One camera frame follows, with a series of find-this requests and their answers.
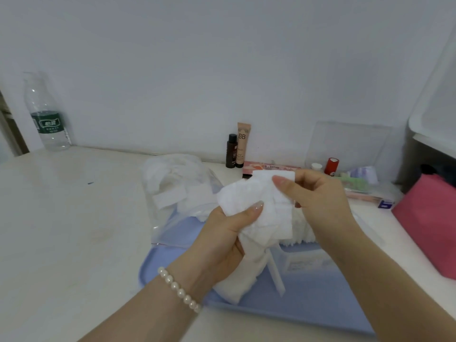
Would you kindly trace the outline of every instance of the person's left hand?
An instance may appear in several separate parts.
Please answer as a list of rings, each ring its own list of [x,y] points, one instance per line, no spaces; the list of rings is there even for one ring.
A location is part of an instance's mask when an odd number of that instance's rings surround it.
[[[197,239],[187,251],[200,259],[202,266],[212,273],[213,285],[228,277],[244,257],[238,234],[252,224],[263,211],[259,201],[247,210],[227,217],[221,207],[209,215]]]

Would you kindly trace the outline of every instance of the green label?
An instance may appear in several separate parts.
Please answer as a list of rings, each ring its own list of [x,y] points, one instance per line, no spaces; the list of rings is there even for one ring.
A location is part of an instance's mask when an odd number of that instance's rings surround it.
[[[49,134],[63,131],[63,123],[57,112],[37,112],[32,113],[31,117],[38,133]]]

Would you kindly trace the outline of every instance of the white table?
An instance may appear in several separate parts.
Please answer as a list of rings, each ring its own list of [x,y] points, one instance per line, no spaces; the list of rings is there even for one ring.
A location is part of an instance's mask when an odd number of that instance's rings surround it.
[[[75,341],[138,290],[150,245],[146,155],[72,147],[0,166],[0,341]],[[223,184],[241,170],[208,163]],[[456,316],[441,277],[391,212],[352,202],[384,250]],[[184,341],[373,341],[355,333],[206,308]]]

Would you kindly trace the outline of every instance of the pearl bracelet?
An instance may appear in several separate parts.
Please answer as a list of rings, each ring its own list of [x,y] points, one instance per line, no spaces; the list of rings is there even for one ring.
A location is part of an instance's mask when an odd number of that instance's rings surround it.
[[[190,295],[185,294],[185,290],[179,286],[178,282],[174,282],[174,278],[168,274],[168,271],[163,266],[158,268],[158,274],[165,279],[167,285],[171,285],[172,290],[177,291],[177,296],[179,296],[180,299],[183,299],[182,301],[184,301],[184,304],[188,305],[195,313],[201,311],[201,305],[197,304]]]

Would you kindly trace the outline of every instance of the bb cream tube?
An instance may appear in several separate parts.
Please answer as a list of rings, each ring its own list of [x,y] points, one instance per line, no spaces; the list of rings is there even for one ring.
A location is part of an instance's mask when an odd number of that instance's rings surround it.
[[[250,125],[248,123],[237,123],[237,155],[236,167],[244,166],[245,149],[247,148],[248,135],[250,133]]]

